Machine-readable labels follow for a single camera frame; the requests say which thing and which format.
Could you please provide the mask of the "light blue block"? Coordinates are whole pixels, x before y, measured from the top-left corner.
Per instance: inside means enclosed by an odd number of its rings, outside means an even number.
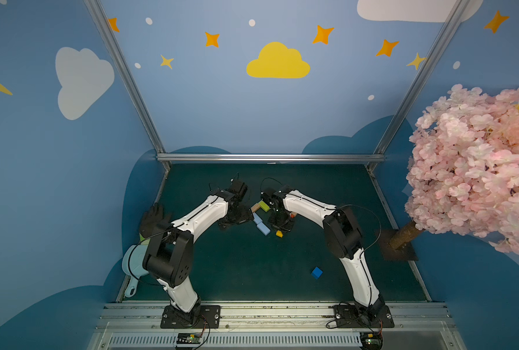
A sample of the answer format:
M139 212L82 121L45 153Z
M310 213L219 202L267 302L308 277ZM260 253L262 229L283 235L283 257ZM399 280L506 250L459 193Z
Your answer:
M261 217L260 217L258 214L253 213L253 217L254 217L254 222L255 222L257 225L260 224L260 223L262 223L262 219L261 219Z
M270 233L270 229L266 224L264 223L258 223L256 227L265 235L267 236Z

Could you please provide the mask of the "lime green block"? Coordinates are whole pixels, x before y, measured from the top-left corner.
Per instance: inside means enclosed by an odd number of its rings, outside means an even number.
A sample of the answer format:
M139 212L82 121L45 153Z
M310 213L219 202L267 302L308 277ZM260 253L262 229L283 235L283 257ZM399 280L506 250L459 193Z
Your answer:
M267 205L264 201L260 201L259 206L265 212L268 212L270 210L270 206Z

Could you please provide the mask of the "dark blue small block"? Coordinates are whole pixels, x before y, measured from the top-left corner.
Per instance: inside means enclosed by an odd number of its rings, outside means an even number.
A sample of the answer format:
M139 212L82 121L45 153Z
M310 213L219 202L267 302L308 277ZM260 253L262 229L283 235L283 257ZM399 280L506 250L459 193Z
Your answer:
M318 267L315 267L313 269L313 271L311 272L311 275L315 278L315 279L319 279L321 277L321 275L323 274L323 271L318 268Z

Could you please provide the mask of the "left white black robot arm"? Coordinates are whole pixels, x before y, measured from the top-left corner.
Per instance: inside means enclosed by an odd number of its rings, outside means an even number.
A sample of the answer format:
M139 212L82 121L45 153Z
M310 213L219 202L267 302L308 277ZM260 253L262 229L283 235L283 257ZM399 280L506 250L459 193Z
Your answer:
M215 223L221 229L253 219L249 206L242 203L248 186L233 179L225 189L217 189L189 214L153 227L142 267L157 280L170 297L166 308L177 325L192 326L202 319L200 298L192 287L194 243Z

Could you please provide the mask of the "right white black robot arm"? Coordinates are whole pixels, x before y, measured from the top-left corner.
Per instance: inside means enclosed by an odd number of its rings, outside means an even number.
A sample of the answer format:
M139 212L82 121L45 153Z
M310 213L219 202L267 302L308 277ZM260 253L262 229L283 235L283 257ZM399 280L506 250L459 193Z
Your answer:
M263 190L261 197L272 210L268 223L275 230L290 232L297 216L323 228L326 246L344 266L358 313L366 323L377 321L386 305L370 274L361 228L351 207L325 204L288 186Z

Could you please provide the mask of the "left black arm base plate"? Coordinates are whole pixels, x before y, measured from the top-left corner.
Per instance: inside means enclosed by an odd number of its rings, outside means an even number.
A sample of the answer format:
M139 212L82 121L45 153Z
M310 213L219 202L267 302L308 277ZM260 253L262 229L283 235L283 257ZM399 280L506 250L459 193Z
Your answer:
M174 306L166 306L160 322L161 329L197 329L207 324L206 328L217 329L221 316L221 306L196 305L189 313L184 313Z

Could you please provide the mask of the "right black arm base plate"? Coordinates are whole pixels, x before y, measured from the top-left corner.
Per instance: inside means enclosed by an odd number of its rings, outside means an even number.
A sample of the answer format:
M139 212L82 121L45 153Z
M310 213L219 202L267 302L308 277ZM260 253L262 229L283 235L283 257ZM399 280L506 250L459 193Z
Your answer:
M343 303L333 305L334 318L337 328L367 328L367 329L391 329L395 323L390 309L383 306L375 316L363 314L357 306Z

